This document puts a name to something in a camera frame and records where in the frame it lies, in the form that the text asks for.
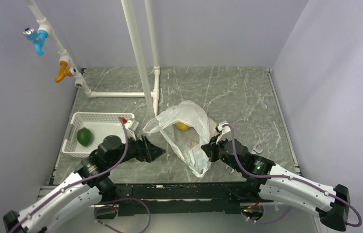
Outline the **green fake fruit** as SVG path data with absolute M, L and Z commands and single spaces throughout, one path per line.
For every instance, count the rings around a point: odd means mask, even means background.
M 83 127 L 77 131 L 76 139 L 80 145 L 88 147 L 93 141 L 93 134 L 88 128 Z

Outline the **white plastic bag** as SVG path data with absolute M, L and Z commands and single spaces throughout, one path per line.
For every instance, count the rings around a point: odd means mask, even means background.
M 190 129 L 180 131 L 174 125 L 182 122 Z M 200 146 L 209 143 L 215 135 L 215 122 L 208 117 L 202 107 L 191 100 L 185 100 L 178 105 L 170 106 L 155 118 L 151 119 L 142 132 L 151 135 L 160 133 L 182 160 L 198 178 L 203 178 L 210 169 L 211 162 Z

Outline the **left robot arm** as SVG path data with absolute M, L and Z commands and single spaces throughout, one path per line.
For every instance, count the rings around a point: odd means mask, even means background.
M 98 202 L 114 200 L 116 186 L 110 172 L 120 163 L 131 159 L 152 162 L 165 153 L 145 136 L 126 137 L 122 142 L 110 135 L 74 169 L 69 176 L 31 206 L 3 217 L 8 233 L 50 233 L 87 207 Z

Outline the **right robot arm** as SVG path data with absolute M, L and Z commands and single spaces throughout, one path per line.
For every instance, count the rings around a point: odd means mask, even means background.
M 319 217 L 328 228 L 347 229 L 350 196 L 346 186 L 329 186 L 294 174 L 260 156 L 263 149 L 248 149 L 238 140 L 212 137 L 201 149 L 211 162 L 218 160 L 246 179 L 243 195 L 248 201 L 273 200 Z

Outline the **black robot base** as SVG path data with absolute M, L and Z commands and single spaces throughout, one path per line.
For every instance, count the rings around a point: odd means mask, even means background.
M 118 216 L 223 212 L 239 214 L 263 199 L 246 182 L 128 183 L 101 196 L 98 205 L 112 205 Z

